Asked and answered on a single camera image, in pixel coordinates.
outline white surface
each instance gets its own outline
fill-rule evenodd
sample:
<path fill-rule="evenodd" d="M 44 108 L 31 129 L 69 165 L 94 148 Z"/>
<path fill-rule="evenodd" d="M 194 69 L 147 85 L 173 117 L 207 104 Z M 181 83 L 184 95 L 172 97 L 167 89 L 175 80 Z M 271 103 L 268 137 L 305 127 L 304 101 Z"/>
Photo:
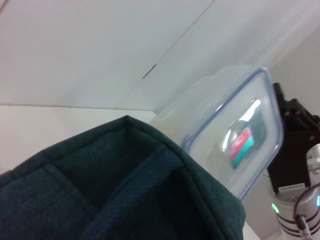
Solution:
<path fill-rule="evenodd" d="M 230 64 L 272 67 L 320 24 L 320 1 L 216 0 L 119 107 L 153 110 Z"/>
<path fill-rule="evenodd" d="M 5 0 L 0 0 L 0 8 L 4 4 Z"/>
<path fill-rule="evenodd" d="M 251 229 L 251 227 L 244 222 L 243 226 L 243 239 L 244 240 L 260 240 L 257 234 Z"/>
<path fill-rule="evenodd" d="M 243 201 L 245 221 L 262 240 L 280 231 L 280 225 L 271 207 L 273 197 L 269 185 L 269 177 L 260 176 Z"/>
<path fill-rule="evenodd" d="M 213 0 L 9 0 L 0 104 L 116 108 Z"/>
<path fill-rule="evenodd" d="M 37 152 L 125 115 L 150 122 L 152 111 L 0 106 L 0 172 Z"/>
<path fill-rule="evenodd" d="M 285 237 L 282 235 L 281 231 L 277 231 L 274 234 L 272 234 L 271 236 L 269 236 L 268 238 L 266 238 L 265 240 L 285 240 Z"/>

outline red label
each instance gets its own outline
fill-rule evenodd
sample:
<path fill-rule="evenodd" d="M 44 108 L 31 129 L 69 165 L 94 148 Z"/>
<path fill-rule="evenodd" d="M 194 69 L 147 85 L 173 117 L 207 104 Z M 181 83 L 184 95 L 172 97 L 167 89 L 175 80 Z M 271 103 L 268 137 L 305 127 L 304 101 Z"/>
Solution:
<path fill-rule="evenodd" d="M 251 132 L 249 128 L 246 128 L 243 132 L 242 135 L 239 136 L 235 142 L 232 145 L 232 148 L 230 150 L 230 157 L 232 160 L 236 158 L 238 153 L 241 151 L 241 149 L 244 147 L 248 139 L 251 137 Z"/>

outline container lid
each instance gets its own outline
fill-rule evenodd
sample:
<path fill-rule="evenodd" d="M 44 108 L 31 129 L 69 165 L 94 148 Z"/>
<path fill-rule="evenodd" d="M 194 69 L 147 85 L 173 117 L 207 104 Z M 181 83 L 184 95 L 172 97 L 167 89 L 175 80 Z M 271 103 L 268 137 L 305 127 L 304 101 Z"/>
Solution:
<path fill-rule="evenodd" d="M 150 124 L 241 200 L 283 140 L 270 75 L 247 65 L 200 79 Z"/>

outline green led light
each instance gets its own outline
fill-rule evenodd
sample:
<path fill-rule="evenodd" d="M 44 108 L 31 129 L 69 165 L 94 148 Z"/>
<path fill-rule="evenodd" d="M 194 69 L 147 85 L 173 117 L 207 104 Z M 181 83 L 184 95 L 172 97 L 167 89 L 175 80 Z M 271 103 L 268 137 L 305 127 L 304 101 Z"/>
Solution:
<path fill-rule="evenodd" d="M 273 210 L 274 210 L 277 214 L 279 213 L 278 208 L 277 208 L 276 205 L 274 205 L 273 203 L 272 203 L 272 208 L 273 208 Z"/>

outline sticker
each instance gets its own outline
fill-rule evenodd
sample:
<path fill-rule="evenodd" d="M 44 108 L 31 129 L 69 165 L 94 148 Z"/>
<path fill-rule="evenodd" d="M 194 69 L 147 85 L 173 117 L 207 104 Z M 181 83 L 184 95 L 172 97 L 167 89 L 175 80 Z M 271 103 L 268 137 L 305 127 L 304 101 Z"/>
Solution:
<path fill-rule="evenodd" d="M 240 164 L 253 144 L 254 138 L 252 136 L 251 130 L 249 127 L 246 127 L 231 146 L 230 158 L 235 168 Z"/>

